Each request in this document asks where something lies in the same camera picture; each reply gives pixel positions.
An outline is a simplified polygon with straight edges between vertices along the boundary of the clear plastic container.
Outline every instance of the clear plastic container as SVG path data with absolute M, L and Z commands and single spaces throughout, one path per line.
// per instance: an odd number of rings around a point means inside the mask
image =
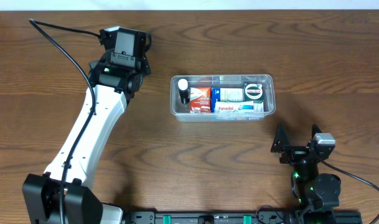
M 243 88 L 245 83 L 262 84 L 264 112 L 254 113 L 190 113 L 190 103 L 181 103 L 178 81 L 184 78 L 189 87 Z M 176 75 L 171 79 L 171 113 L 183 122 L 257 121 L 275 112 L 275 93 L 272 77 L 262 75 Z

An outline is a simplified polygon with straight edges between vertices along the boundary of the green clamp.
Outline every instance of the green clamp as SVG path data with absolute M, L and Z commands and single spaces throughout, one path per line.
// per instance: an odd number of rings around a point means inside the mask
M 243 216 L 243 224 L 251 224 L 251 216 L 244 215 Z
M 163 224 L 171 224 L 171 216 L 163 215 Z

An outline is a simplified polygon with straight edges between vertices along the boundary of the wood grain surface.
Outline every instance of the wood grain surface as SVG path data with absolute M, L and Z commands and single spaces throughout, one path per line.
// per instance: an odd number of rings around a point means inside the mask
M 306 144 L 311 124 L 332 133 L 327 162 L 379 186 L 379 11 L 0 12 L 0 223 L 28 223 L 21 188 L 42 174 L 82 107 L 77 69 L 29 23 L 97 32 L 119 25 L 152 34 L 152 75 L 111 133 L 94 186 L 124 208 L 256 210 L 298 202 L 291 168 L 270 153 L 276 125 Z M 88 71 L 103 46 L 44 28 Z M 170 113 L 174 75 L 273 77 L 276 112 L 259 122 L 180 123 Z M 379 193 L 342 179 L 341 209 L 365 223 Z

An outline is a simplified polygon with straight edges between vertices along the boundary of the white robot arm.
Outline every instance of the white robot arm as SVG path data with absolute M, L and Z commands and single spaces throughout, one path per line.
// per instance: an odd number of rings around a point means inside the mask
M 96 85 L 93 89 L 96 96 L 96 114 L 88 123 L 76 146 L 66 178 L 67 183 L 72 183 L 73 179 L 80 179 L 82 186 L 90 189 L 93 187 L 95 170 L 110 132 L 127 107 L 124 93 L 117 93 L 114 88 L 103 85 Z M 83 108 L 65 144 L 44 171 L 44 173 L 50 173 L 51 179 L 62 179 L 63 163 L 87 119 L 90 108 L 91 93 L 87 89 Z
M 101 203 L 91 188 L 113 126 L 139 90 L 143 78 L 151 73 L 145 55 L 151 46 L 151 36 L 121 27 L 100 30 L 98 35 L 32 19 L 29 22 L 73 62 L 88 85 L 83 108 L 65 144 L 42 176 L 29 174 L 24 182 L 22 191 L 30 222 L 121 224 L 123 210 Z M 98 37 L 106 52 L 98 61 L 90 63 L 88 78 L 38 24 Z

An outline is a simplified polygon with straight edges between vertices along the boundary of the black cable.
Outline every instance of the black cable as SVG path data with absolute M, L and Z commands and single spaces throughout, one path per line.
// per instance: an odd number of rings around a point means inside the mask
M 280 219 L 282 219 L 282 221 L 284 222 L 284 218 L 276 211 L 276 209 L 274 208 L 274 207 L 272 207 L 272 206 L 270 206 L 270 205 L 262 205 L 260 208 L 258 208 L 257 209 L 257 211 L 256 211 L 256 218 L 258 219 L 258 221 L 259 222 L 261 222 L 262 224 L 264 224 L 264 222 L 262 222 L 261 220 L 260 220 L 260 218 L 258 217 L 258 211 L 260 210 L 260 209 L 262 209 L 263 207 L 269 207 L 269 208 L 272 208 L 272 211 L 274 211 L 275 213 L 276 213 L 276 215 L 280 218 Z
M 373 184 L 373 183 L 371 183 L 371 182 L 369 182 L 369 181 L 367 181 L 367 180 L 365 180 L 365 179 L 363 179 L 363 178 L 360 178 L 360 177 L 358 177 L 358 176 L 356 176 L 356 175 L 353 175 L 353 174 L 351 174 L 351 173 L 349 173 L 349 172 L 347 172 L 347 171 L 344 171 L 344 170 L 342 170 L 342 169 L 339 169 L 339 168 L 337 168 L 337 167 L 335 167 L 335 166 L 332 166 L 332 165 L 328 164 L 327 162 L 323 161 L 323 159 L 320 158 L 317 154 L 316 154 L 316 156 L 317 156 L 319 162 L 323 163 L 325 166 L 327 166 L 327 167 L 329 167 L 329 168 L 331 168 L 331 169 L 333 169 L 333 170 L 336 170 L 336 171 L 338 171 L 338 172 L 340 172 L 340 173 L 342 173 L 342 174 L 345 174 L 345 175 L 347 175 L 347 176 L 349 176 L 349 177 L 352 177 L 352 178 L 354 178 L 354 179 L 356 179 L 356 180 L 359 180 L 359 181 L 363 182 L 364 184 L 367 184 L 367 185 L 373 187 L 374 189 L 376 189 L 377 191 L 379 191 L 379 187 L 377 187 L 375 184 Z M 376 216 L 376 217 L 370 222 L 370 224 L 374 224 L 374 223 L 376 223 L 377 220 L 379 220 L 379 213 L 378 213 L 378 215 L 377 215 L 377 216 Z
M 82 33 L 82 34 L 90 34 L 90 35 L 94 35 L 95 37 L 97 38 L 101 38 L 101 35 L 100 34 L 96 34 L 96 33 L 93 33 L 93 32 L 90 32 L 90 31 L 85 31 L 85 30 L 79 30 L 79 29 L 72 29 L 72 28 L 66 28 L 66 27 L 61 27 L 61 26 L 56 26 L 56 25 L 52 25 L 52 24 L 48 24 L 48 23 L 45 23 L 45 22 L 40 22 L 40 21 L 35 21 L 33 19 L 30 19 L 30 21 L 33 21 L 34 23 L 38 24 L 38 25 L 43 25 L 43 26 L 47 26 L 47 27 L 52 27 L 52 28 L 55 28 L 55 29 L 61 29 L 61 30 L 65 30 L 65 31 L 70 31 L 70 32 L 78 32 L 78 33 Z
M 68 156 L 66 158 L 66 161 L 63 163 L 64 167 L 63 167 L 63 172 L 62 172 L 62 179 L 60 181 L 59 209 L 60 209 L 60 222 L 61 222 L 61 224 L 65 224 L 65 209 L 64 209 L 64 203 L 63 203 L 63 200 L 64 200 L 63 193 L 64 193 L 64 189 L 65 189 L 65 182 L 66 182 L 67 171 L 68 171 L 68 168 L 70 167 L 70 160 L 72 159 L 72 155 L 73 155 L 73 153 L 75 151 L 75 148 L 76 148 L 76 146 L 77 146 L 80 138 L 82 137 L 82 135 L 83 135 L 86 127 L 88 126 L 88 123 L 90 122 L 92 116 L 95 114 L 95 106 L 96 106 L 95 93 L 94 93 L 94 89 L 90 85 L 90 81 L 88 80 L 88 77 L 85 75 L 85 72 L 81 68 L 81 66 L 79 66 L 79 64 L 72 58 L 72 56 L 70 56 L 66 52 L 65 49 L 63 49 L 61 46 L 59 46 L 59 44 L 56 43 L 56 41 L 54 41 L 48 34 L 46 34 L 37 24 L 44 25 L 44 26 L 49 26 L 49 27 L 56 28 L 56 29 L 62 29 L 62 30 L 72 31 L 72 32 L 91 34 L 91 35 L 97 36 L 98 38 L 100 38 L 100 35 L 94 34 L 92 32 L 88 32 L 88 31 L 84 31 L 84 30 L 76 30 L 76 29 L 70 29 L 70 28 L 55 26 L 55 25 L 51 25 L 51 24 L 46 24 L 44 22 L 35 21 L 33 19 L 29 19 L 29 22 L 45 38 L 47 38 L 47 40 L 49 40 L 52 44 L 54 44 L 56 46 L 56 48 L 58 48 L 77 67 L 77 69 L 80 71 L 80 73 L 83 75 L 83 78 L 87 82 L 87 85 L 88 85 L 88 88 L 90 89 L 90 93 L 91 93 L 91 97 L 92 97 L 92 105 L 91 105 L 90 113 L 88 114 L 87 120 L 85 121 L 85 123 L 84 123 L 82 129 L 80 130 L 80 132 L 79 132 L 79 134 L 78 134 L 75 142 L 73 143 L 72 148 L 70 149 L 69 154 L 68 154 Z

